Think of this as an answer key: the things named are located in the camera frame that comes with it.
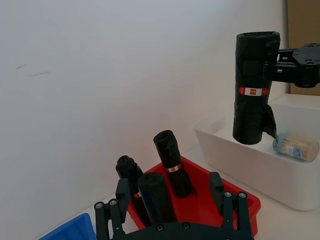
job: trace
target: blue tray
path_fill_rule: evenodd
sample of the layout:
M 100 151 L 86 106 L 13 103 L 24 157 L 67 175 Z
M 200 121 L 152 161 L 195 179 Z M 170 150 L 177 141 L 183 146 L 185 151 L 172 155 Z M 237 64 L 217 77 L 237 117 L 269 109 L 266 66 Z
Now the blue tray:
M 39 240 L 96 240 L 88 213 L 81 214 L 59 226 Z

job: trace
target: red label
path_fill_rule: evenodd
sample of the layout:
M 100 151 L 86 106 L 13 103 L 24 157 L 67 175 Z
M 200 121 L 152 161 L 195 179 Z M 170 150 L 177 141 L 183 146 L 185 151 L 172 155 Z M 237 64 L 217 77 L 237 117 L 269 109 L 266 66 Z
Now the red label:
M 268 94 L 268 88 L 262 88 L 261 96 L 265 96 Z
M 256 89 L 250 89 L 250 95 L 256 95 L 257 90 Z
M 246 91 L 246 88 L 244 86 L 239 87 L 239 93 L 244 95 Z
M 137 192 L 137 193 L 133 194 L 133 197 L 134 197 L 135 199 L 140 198 L 140 197 L 141 197 L 140 192 Z

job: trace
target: white wall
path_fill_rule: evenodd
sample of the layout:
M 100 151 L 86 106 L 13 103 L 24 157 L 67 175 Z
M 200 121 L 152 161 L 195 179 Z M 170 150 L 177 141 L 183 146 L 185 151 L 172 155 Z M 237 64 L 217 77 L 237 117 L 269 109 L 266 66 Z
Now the white wall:
M 286 37 L 279 0 L 3 0 L 0 239 L 43 234 L 116 188 L 121 155 L 147 170 L 153 137 L 234 101 L 235 38 Z M 272 98 L 286 86 L 274 84 Z

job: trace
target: cardboard box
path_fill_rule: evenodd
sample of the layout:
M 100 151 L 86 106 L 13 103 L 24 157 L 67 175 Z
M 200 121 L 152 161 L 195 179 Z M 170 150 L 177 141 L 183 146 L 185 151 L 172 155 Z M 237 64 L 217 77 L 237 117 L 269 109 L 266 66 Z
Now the cardboard box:
M 289 48 L 320 43 L 320 0 L 287 0 Z M 292 94 L 320 96 L 320 84 L 314 88 L 290 86 Z

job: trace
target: red tray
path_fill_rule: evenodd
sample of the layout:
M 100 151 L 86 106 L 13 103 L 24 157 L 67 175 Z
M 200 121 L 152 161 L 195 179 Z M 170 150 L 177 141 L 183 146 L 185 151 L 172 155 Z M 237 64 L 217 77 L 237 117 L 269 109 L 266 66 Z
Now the red tray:
M 151 168 L 147 171 L 147 173 L 160 173 L 165 177 L 167 182 L 171 200 L 173 203 L 175 214 L 178 218 L 179 222 L 191 222 L 197 224 L 204 224 L 210 226 L 220 227 L 223 223 L 222 217 L 219 215 L 217 207 L 213 201 L 213 198 L 209 189 L 209 171 L 198 166 L 192 161 L 182 157 L 183 166 L 189 177 L 191 179 L 192 185 L 196 189 L 196 192 L 185 198 L 177 198 L 174 195 L 174 192 L 170 186 L 169 180 L 166 175 L 166 171 L 163 165 L 160 163 L 155 167 Z M 224 184 L 224 190 L 229 191 L 233 194 L 237 194 L 238 192 L 244 192 L 248 195 L 248 206 L 249 206 L 249 215 L 251 222 L 251 232 L 254 237 L 258 233 L 257 227 L 257 213 L 261 208 L 260 200 L 244 191 L 243 189 L 233 185 L 232 183 L 222 179 Z M 138 217 L 135 209 L 133 208 L 131 202 L 129 203 L 128 212 L 137 225 L 139 229 L 144 229 L 145 225 L 142 223 L 140 218 Z M 234 229 L 237 229 L 237 218 L 234 213 L 233 216 L 233 226 Z

